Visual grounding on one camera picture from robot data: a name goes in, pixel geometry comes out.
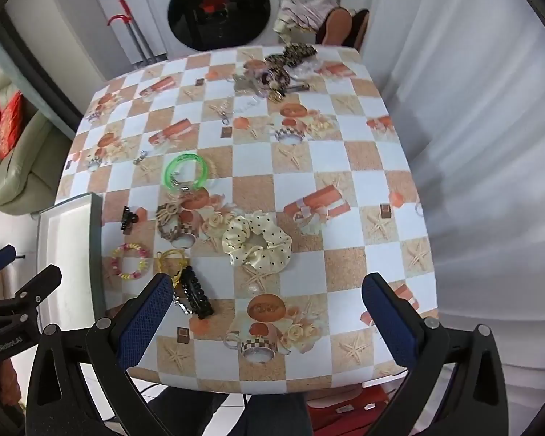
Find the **black beaded hair clip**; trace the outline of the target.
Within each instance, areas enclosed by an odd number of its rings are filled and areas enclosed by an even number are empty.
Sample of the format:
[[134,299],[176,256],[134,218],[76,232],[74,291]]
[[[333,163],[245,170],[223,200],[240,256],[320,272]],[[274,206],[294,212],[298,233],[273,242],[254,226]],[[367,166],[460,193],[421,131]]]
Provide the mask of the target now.
[[191,266],[185,266],[185,268],[182,269],[180,286],[195,316],[200,320],[204,320],[213,315],[213,306],[211,306],[209,299]]

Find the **small black claw clip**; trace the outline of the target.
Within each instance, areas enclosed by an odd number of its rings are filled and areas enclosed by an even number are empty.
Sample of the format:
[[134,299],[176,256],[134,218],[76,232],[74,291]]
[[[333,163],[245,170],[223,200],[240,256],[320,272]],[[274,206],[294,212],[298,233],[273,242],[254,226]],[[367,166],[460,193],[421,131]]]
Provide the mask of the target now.
[[133,226],[140,220],[138,215],[130,210],[129,207],[124,207],[121,217],[121,231],[124,235],[129,235]]

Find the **cream bow hair clip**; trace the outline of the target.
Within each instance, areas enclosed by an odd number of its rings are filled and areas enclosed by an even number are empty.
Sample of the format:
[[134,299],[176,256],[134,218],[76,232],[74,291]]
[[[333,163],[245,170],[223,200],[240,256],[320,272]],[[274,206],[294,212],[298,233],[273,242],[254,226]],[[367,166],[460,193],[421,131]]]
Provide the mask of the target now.
[[172,218],[178,218],[180,204],[178,202],[167,202],[157,207],[155,218],[160,225],[166,225]]

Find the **cream polka dot scrunchie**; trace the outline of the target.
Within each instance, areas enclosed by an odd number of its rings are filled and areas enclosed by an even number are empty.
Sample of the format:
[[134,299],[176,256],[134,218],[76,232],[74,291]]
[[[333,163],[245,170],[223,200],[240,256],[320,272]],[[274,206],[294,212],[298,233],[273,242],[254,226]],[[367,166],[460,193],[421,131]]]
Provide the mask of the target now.
[[292,256],[292,238],[264,211],[237,215],[227,223],[221,239],[222,251],[231,265],[261,275],[278,274]]

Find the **green translucent bangle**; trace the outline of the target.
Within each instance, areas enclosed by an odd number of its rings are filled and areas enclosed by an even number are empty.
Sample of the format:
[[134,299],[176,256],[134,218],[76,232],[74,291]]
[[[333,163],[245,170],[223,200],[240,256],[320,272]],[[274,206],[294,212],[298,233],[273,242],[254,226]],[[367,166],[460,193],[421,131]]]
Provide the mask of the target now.
[[209,179],[209,165],[204,158],[194,153],[179,154],[169,161],[164,169],[163,185],[168,190],[177,191],[170,186],[169,175],[172,172],[178,172],[179,180],[187,181],[190,190],[201,189]]

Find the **silver chain earrings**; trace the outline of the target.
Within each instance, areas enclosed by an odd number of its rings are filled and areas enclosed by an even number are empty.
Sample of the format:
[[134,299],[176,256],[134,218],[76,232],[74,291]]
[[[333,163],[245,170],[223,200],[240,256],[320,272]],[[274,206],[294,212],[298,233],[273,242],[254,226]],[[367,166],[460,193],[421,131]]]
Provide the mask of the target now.
[[173,190],[177,190],[180,192],[187,192],[190,190],[190,184],[187,181],[179,180],[178,172],[172,172],[169,175],[169,182]]

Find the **grey jewelry tray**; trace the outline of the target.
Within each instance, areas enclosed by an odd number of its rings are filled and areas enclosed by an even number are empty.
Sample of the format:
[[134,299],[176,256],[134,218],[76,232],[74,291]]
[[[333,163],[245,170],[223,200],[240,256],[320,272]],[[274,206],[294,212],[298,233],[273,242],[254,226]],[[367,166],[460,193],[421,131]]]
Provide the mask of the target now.
[[38,307],[39,327],[91,327],[106,312],[101,252],[102,199],[85,193],[40,211],[36,268],[57,266],[61,284]]

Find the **green leather sofa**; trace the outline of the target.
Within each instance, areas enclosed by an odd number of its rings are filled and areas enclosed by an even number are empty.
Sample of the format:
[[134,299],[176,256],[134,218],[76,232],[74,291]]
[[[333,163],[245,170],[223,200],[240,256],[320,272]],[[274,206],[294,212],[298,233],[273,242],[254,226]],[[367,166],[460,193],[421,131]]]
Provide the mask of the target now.
[[70,140],[26,98],[21,100],[21,135],[0,156],[0,211],[33,214],[55,203]]

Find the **small silver charm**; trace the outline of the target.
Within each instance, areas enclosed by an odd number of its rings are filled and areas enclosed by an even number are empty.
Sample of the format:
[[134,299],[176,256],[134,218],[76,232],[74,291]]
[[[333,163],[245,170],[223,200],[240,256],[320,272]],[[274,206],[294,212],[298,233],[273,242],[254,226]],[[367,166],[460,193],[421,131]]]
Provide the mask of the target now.
[[134,165],[139,165],[148,156],[147,151],[141,151],[137,158],[133,160]]

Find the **checkered printed tablecloth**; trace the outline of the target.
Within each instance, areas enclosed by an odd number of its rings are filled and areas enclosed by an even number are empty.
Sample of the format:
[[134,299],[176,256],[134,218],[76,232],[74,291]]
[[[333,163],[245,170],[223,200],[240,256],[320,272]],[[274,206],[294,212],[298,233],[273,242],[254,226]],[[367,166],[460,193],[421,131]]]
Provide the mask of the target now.
[[[422,205],[387,107],[357,51],[319,47],[296,80],[308,84],[223,126],[209,102],[234,93],[233,74],[262,71],[271,46],[191,55],[120,76],[95,93],[58,191],[103,200],[107,308],[117,311],[157,272],[188,260],[213,315],[173,304],[132,373],[150,382],[225,393],[278,394],[396,378],[361,298],[380,274],[424,316],[437,312]],[[141,151],[148,156],[133,160]],[[194,153],[209,165],[199,190],[163,185],[166,165]],[[178,202],[160,225],[157,207]],[[140,220],[121,231],[124,207]],[[227,223],[264,211],[292,238],[273,275],[234,267]]]

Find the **gold charm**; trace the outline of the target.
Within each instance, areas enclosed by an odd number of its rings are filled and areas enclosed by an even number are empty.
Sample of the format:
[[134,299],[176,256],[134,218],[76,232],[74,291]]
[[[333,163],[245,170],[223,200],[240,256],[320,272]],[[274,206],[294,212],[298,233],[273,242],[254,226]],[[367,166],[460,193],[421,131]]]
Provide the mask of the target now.
[[279,102],[282,102],[285,99],[286,93],[284,90],[270,90],[267,93],[267,98],[278,104]]

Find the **leopard print bow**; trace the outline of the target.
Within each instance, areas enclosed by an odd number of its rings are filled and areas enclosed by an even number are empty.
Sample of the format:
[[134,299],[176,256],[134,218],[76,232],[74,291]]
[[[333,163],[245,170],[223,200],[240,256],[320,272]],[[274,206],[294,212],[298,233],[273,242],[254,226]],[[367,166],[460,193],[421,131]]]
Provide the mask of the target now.
[[290,43],[281,53],[265,58],[267,70],[262,76],[270,90],[283,92],[290,84],[288,69],[294,69],[317,54],[314,46],[306,43]]

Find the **brown slipper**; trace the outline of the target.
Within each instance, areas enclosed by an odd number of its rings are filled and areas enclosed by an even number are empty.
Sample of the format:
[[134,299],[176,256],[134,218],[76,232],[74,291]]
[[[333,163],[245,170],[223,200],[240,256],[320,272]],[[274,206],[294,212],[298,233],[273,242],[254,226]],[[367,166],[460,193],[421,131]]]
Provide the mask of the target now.
[[369,24],[370,12],[361,9],[354,15],[343,7],[332,9],[318,29],[315,43],[350,47],[359,51]]

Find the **white washing machine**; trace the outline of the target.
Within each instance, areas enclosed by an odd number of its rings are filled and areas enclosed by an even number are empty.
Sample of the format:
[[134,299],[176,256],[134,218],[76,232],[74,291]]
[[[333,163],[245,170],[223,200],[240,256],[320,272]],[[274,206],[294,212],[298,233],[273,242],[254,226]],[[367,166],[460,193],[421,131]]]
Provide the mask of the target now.
[[248,45],[275,45],[280,0],[148,0],[169,58]]

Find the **pink clothes pile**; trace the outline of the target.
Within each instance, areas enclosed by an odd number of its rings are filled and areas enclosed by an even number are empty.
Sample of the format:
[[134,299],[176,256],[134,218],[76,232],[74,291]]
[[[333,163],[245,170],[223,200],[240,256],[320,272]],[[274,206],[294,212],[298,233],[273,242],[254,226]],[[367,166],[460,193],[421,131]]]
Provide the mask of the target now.
[[282,0],[278,10],[278,16],[274,21],[274,32],[282,39],[290,36],[290,33],[302,31],[316,33],[325,21],[329,12],[336,7],[332,0]]

